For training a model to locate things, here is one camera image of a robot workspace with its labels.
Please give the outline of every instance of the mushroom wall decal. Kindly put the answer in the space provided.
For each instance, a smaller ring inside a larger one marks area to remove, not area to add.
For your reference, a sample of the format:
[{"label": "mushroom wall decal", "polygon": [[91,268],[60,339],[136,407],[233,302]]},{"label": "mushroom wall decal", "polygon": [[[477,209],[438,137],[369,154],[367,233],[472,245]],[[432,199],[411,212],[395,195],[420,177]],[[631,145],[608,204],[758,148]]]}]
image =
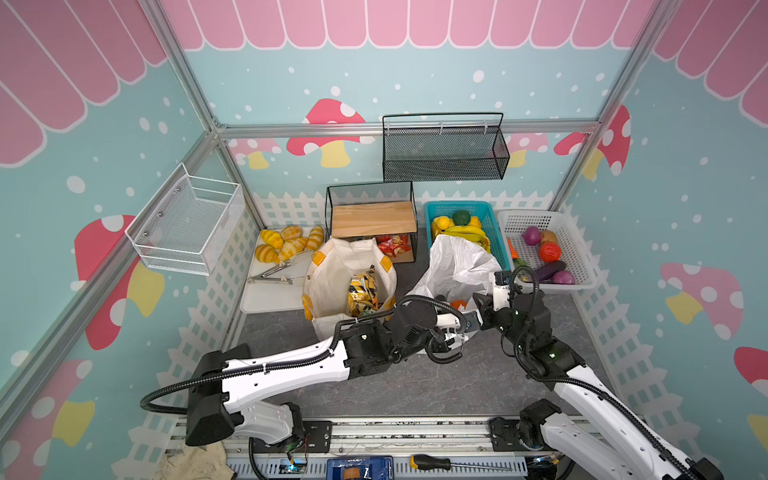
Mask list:
[{"label": "mushroom wall decal", "polygon": [[667,306],[680,322],[689,325],[696,315],[707,312],[715,333],[728,340],[741,325],[744,300],[741,286],[728,270],[684,263],[661,266],[660,286],[681,290],[667,298]]},{"label": "mushroom wall decal", "polygon": [[760,443],[763,444],[763,448],[768,452],[768,417],[763,415],[748,415],[746,421],[750,424],[752,433],[755,434]]},{"label": "mushroom wall decal", "polygon": [[91,360],[68,360],[59,366],[2,446],[5,480],[38,480],[48,464],[53,439],[70,447],[80,442],[96,404],[69,402],[67,398],[92,367]]},{"label": "mushroom wall decal", "polygon": [[[304,124],[361,124],[362,116],[354,108],[332,98],[318,100],[306,118]],[[349,165],[349,155],[344,149],[345,141],[371,144],[373,137],[317,137],[291,138],[287,149],[298,157],[311,154],[318,148],[323,151],[320,165],[325,168],[341,168]]]},{"label": "mushroom wall decal", "polygon": [[[584,178],[594,181],[598,177],[598,165],[605,158],[613,175],[618,175],[627,164],[629,147],[631,143],[632,123],[629,110],[623,105],[616,113],[614,120],[603,134],[597,148],[587,160],[582,174]],[[584,142],[585,134],[573,133],[554,146],[554,152],[558,155],[570,155],[578,152]]]},{"label": "mushroom wall decal", "polygon": [[[99,264],[123,237],[124,227],[132,220],[130,215],[114,215],[96,220],[80,230],[74,239],[78,280],[72,283],[73,290],[79,289],[91,278]],[[91,348],[105,349],[118,337],[125,317],[127,300],[133,301],[141,315],[146,317],[154,311],[164,288],[165,277],[162,273],[149,270],[138,258],[134,260],[85,328]]]},{"label": "mushroom wall decal", "polygon": [[768,352],[741,346],[733,354],[733,363],[751,386],[768,396]]},{"label": "mushroom wall decal", "polygon": [[507,168],[525,165],[525,153],[528,151],[544,153],[549,149],[549,139],[546,134],[512,134],[505,140],[509,149]]},{"label": "mushroom wall decal", "polygon": [[275,142],[274,138],[233,138],[227,142],[232,155],[235,157],[238,165],[245,165],[245,159],[248,159],[248,167],[251,170],[263,170],[270,166],[266,161],[263,152],[272,154],[282,153],[283,150]]}]

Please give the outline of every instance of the wire mesh basket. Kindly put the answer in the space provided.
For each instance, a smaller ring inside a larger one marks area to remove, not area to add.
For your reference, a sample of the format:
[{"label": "wire mesh basket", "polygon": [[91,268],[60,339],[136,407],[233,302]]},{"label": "wire mesh basket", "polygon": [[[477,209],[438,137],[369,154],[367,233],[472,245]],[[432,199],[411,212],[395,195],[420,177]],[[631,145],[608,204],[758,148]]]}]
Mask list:
[{"label": "wire mesh basket", "polygon": [[498,112],[385,115],[384,181],[504,178],[509,150],[503,118]]},{"label": "wire mesh basket", "polygon": [[179,164],[125,234],[149,268],[210,275],[244,209],[239,184]]}]

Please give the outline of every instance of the eggplant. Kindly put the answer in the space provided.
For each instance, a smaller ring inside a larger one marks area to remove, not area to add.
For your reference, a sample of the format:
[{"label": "eggplant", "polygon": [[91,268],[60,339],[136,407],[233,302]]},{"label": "eggplant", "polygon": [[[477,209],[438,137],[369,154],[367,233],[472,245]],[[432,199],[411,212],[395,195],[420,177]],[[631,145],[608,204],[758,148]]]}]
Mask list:
[{"label": "eggplant", "polygon": [[[565,268],[566,265],[563,260],[546,263],[544,266],[539,267],[539,269],[536,270],[536,276],[538,277],[539,282],[544,282],[551,279],[557,272],[565,270]],[[521,275],[520,280],[526,283],[533,283],[532,279],[526,275]]]}]

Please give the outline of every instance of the cloth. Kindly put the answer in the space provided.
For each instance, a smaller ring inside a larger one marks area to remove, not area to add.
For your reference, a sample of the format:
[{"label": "cloth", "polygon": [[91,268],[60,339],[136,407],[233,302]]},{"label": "cloth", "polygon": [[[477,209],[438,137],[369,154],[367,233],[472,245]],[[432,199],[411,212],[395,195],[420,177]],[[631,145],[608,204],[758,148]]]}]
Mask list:
[{"label": "cloth", "polygon": [[204,449],[185,446],[182,453],[163,457],[153,480],[232,480],[234,474],[224,445],[216,442]]}]

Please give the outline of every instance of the avocado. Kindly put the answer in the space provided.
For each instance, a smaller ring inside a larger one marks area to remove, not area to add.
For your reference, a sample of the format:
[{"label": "avocado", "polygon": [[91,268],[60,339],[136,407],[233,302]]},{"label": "avocado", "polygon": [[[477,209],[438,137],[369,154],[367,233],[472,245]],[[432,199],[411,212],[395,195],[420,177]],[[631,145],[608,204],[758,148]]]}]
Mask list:
[{"label": "avocado", "polygon": [[453,214],[453,223],[456,225],[469,225],[469,221],[472,219],[472,216],[469,214],[467,210],[457,210]]}]

